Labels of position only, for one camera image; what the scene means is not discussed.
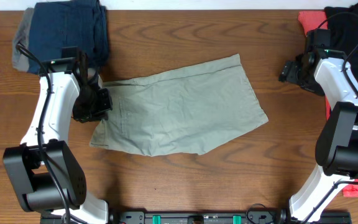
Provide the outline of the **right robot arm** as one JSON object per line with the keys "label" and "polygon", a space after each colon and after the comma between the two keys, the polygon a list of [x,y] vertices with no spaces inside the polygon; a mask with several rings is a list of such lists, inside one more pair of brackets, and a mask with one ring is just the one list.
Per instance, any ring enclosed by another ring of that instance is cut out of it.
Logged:
{"label": "right robot arm", "polygon": [[344,52],[321,49],[287,61],[278,79],[325,97],[331,109],[316,142],[316,165],[288,206],[290,221],[318,222],[343,188],[358,185],[358,82]]}

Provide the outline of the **khaki green shorts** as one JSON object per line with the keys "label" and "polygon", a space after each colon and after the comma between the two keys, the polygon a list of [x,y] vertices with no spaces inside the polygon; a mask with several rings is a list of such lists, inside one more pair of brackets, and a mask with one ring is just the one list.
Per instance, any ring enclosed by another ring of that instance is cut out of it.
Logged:
{"label": "khaki green shorts", "polygon": [[239,55],[105,83],[90,146],[143,156],[207,152],[267,123]]}

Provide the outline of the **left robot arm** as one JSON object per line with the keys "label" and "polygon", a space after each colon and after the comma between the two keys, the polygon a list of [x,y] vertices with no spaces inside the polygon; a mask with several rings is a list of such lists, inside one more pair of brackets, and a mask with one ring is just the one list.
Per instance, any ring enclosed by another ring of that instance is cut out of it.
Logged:
{"label": "left robot arm", "polygon": [[87,189],[85,173],[68,146],[71,120],[107,119],[109,91],[88,79],[88,59],[78,49],[42,62],[40,94],[32,122],[16,147],[4,151],[7,176],[25,212],[44,223],[108,223],[108,203]]}

